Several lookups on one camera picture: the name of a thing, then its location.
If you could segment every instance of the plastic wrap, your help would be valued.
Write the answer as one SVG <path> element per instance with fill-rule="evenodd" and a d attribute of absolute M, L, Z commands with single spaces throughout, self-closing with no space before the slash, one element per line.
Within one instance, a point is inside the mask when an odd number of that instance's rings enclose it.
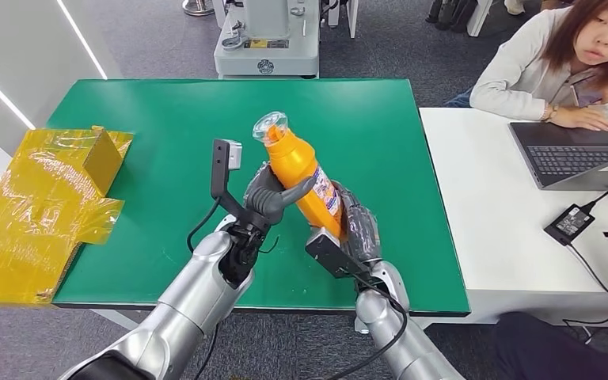
<path fill-rule="evenodd" d="M 342 249 L 363 263 L 381 258 L 381 239 L 378 236 L 376 217 L 357 197 L 339 182 L 333 181 L 344 205 L 342 231 L 348 238 Z"/>
<path fill-rule="evenodd" d="M 27 132 L 0 180 L 0 304 L 49 303 L 80 244 L 106 242 L 123 201 L 105 195 L 131 139 Z"/>

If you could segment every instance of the woman's hand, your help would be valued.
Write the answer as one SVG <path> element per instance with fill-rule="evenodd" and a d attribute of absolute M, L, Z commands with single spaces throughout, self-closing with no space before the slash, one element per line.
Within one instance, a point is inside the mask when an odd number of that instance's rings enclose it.
<path fill-rule="evenodd" d="M 586 128 L 591 131 L 607 131 L 608 119 L 591 108 L 560 108 L 550 120 L 565 128 Z"/>

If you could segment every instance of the bottle label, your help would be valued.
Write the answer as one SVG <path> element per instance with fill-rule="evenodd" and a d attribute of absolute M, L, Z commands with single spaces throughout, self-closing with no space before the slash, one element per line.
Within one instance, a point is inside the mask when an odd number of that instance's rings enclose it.
<path fill-rule="evenodd" d="M 325 175 L 323 169 L 320 166 L 316 168 L 313 173 L 316 178 L 316 184 L 313 186 L 313 190 L 323 202 L 330 214 L 336 215 L 339 211 L 339 194 L 336 192 L 332 181 Z"/>

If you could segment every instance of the dark pants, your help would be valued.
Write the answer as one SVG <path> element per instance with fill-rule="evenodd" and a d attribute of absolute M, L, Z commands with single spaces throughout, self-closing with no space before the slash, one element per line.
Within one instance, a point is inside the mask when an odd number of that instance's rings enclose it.
<path fill-rule="evenodd" d="M 526 313 L 504 314 L 495 334 L 498 369 L 506 379 L 608 379 L 608 354 Z"/>
<path fill-rule="evenodd" d="M 444 103 L 444 107 L 446 108 L 472 108 L 469 105 L 469 96 L 472 95 L 472 89 L 468 89 L 464 93 L 456 95 L 450 101 Z"/>

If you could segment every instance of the orange bottle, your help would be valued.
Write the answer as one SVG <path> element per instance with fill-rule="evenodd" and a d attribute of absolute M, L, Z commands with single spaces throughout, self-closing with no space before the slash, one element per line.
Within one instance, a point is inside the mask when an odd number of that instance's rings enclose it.
<path fill-rule="evenodd" d="M 332 181 L 316 160 L 316 151 L 295 136 L 287 126 L 287 116 L 272 112 L 257 121 L 253 137 L 267 148 L 271 167 L 285 188 L 292 188 L 307 177 L 316 184 L 297 202 L 299 210 L 312 226 L 325 227 L 332 235 L 341 235 L 341 198 Z"/>

